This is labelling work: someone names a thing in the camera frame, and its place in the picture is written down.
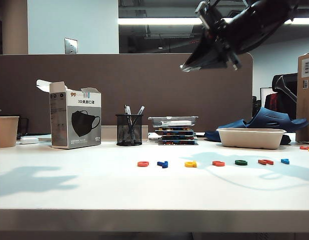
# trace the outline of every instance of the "cubicle divider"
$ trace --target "cubicle divider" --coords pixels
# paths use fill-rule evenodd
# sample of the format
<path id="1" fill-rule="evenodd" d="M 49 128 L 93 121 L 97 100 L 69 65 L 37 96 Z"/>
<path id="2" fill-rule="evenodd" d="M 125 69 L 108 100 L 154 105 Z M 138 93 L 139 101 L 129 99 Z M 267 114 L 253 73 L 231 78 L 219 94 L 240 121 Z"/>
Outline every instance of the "cubicle divider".
<path id="1" fill-rule="evenodd" d="M 252 114 L 252 67 L 248 53 L 242 68 L 182 72 L 188 53 L 0 55 L 0 109 L 29 119 L 29 133 L 50 132 L 49 95 L 38 79 L 64 81 L 69 89 L 93 87 L 101 92 L 101 124 L 116 125 L 115 114 L 130 105 L 148 117 L 198 116 L 193 129 L 214 130 Z"/>

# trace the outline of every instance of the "light switch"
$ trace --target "light switch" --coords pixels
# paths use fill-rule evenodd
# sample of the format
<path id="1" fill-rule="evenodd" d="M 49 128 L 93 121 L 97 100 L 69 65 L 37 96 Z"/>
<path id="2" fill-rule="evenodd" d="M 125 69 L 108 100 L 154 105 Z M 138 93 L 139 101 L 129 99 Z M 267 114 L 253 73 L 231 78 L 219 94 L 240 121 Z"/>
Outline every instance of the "light switch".
<path id="1" fill-rule="evenodd" d="M 64 53 L 65 54 L 77 54 L 78 40 L 64 38 Z"/>

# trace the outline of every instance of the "green ring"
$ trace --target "green ring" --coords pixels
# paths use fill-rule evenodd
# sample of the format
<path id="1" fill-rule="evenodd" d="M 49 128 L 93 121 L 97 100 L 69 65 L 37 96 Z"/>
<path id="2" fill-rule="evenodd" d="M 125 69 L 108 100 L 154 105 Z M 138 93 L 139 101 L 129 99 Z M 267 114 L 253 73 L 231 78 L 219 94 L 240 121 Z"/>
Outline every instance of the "green ring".
<path id="1" fill-rule="evenodd" d="M 235 160 L 234 163 L 236 165 L 240 165 L 240 166 L 246 166 L 248 165 L 248 162 L 246 160 Z"/>

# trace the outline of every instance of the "colorful toy piece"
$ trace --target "colorful toy piece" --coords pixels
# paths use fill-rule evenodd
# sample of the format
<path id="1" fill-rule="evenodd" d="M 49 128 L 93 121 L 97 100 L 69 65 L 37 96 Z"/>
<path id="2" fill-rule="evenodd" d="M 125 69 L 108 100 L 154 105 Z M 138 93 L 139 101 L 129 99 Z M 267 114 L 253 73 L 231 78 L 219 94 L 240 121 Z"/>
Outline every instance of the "colorful toy piece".
<path id="1" fill-rule="evenodd" d="M 148 167 L 149 166 L 149 162 L 148 161 L 138 161 L 137 166 L 138 167 Z"/>
<path id="2" fill-rule="evenodd" d="M 262 165 L 267 165 L 267 161 L 266 160 L 262 160 L 262 159 L 259 159 L 258 163 L 262 164 Z"/>
<path id="3" fill-rule="evenodd" d="M 164 164 L 162 164 L 162 168 L 163 168 L 163 169 L 168 168 L 168 162 L 167 162 L 167 161 L 164 161 Z"/>
<path id="4" fill-rule="evenodd" d="M 164 161 L 164 162 L 158 161 L 156 164 L 158 166 L 161 166 L 163 169 L 166 169 L 168 167 L 168 161 Z"/>
<path id="5" fill-rule="evenodd" d="M 240 165 L 240 166 L 246 166 L 248 165 L 248 162 L 246 160 L 235 160 L 234 164 Z"/>
<path id="6" fill-rule="evenodd" d="M 283 158 L 283 159 L 281 159 L 281 162 L 282 162 L 283 164 L 290 164 L 288 158 Z"/>
<path id="7" fill-rule="evenodd" d="M 266 164 L 270 164 L 270 165 L 273 165 L 273 164 L 274 164 L 274 161 L 269 160 L 269 159 L 260 159 L 260 161 L 265 161 Z"/>
<path id="8" fill-rule="evenodd" d="M 224 161 L 218 161 L 218 162 L 215 162 L 214 165 L 216 167 L 224 167 L 226 164 Z"/>
<path id="9" fill-rule="evenodd" d="M 184 163 L 184 166 L 187 167 L 187 168 L 196 168 L 197 162 L 196 161 L 186 161 Z"/>
<path id="10" fill-rule="evenodd" d="M 215 165 L 217 167 L 223 167 L 225 166 L 225 162 L 224 161 L 212 161 L 212 165 Z"/>
<path id="11" fill-rule="evenodd" d="M 302 150 L 308 150 L 309 146 L 300 146 L 299 148 L 302 149 Z"/>

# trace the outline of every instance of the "barcode label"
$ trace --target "barcode label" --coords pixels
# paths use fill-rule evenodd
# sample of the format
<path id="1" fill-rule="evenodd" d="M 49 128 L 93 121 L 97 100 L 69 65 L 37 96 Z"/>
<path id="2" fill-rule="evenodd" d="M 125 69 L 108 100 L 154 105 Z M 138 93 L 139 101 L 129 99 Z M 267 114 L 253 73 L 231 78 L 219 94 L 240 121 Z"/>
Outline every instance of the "barcode label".
<path id="1" fill-rule="evenodd" d="M 84 99 L 89 99 L 90 98 L 90 92 L 84 92 L 83 93 L 83 98 Z"/>
<path id="2" fill-rule="evenodd" d="M 301 63 L 301 77 L 309 77 L 309 58 L 303 59 Z"/>
<path id="3" fill-rule="evenodd" d="M 309 81 L 308 80 L 303 80 L 303 89 L 307 89 L 309 86 Z"/>

